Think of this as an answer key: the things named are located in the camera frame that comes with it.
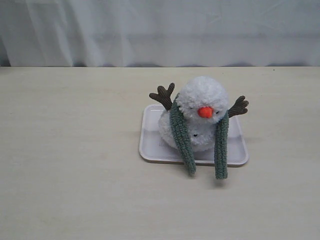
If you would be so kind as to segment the white curtain backdrop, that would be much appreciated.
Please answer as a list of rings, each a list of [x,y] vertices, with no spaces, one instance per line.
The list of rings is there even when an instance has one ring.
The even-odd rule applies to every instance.
[[[318,66],[317,0],[3,0],[11,67]]]

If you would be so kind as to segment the white rectangular tray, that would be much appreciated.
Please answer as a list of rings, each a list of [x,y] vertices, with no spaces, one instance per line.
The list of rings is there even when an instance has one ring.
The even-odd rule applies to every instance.
[[[150,163],[183,164],[179,151],[170,147],[162,140],[158,121],[165,108],[160,104],[148,105],[142,116],[142,125],[139,141],[139,154]],[[227,140],[227,165],[240,167],[249,160],[249,153],[241,129],[239,118],[229,119]]]

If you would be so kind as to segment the green fleece scarf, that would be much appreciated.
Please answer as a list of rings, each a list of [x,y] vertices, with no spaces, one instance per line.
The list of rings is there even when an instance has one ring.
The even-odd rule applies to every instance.
[[[188,175],[193,177],[196,173],[196,162],[192,150],[191,137],[189,135],[187,120],[180,110],[177,97],[173,100],[169,123],[173,135],[174,143],[185,165]],[[229,114],[225,113],[223,118],[218,121],[215,127],[214,136],[214,172],[217,180],[228,178],[228,133],[229,133]]]

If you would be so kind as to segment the white plush snowman toy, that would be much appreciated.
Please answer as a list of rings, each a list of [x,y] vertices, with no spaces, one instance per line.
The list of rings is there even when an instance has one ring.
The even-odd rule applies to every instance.
[[[160,85],[157,87],[157,93],[151,92],[149,97],[163,105],[164,111],[158,121],[159,134],[166,144],[175,149],[178,147],[174,140],[173,124],[170,123],[174,103],[185,120],[194,152],[206,151],[214,146],[217,124],[224,115],[233,117],[248,112],[249,101],[245,96],[239,96],[230,107],[227,91],[217,80],[209,76],[191,79],[172,101],[174,88],[174,83],[170,83],[168,88]]]

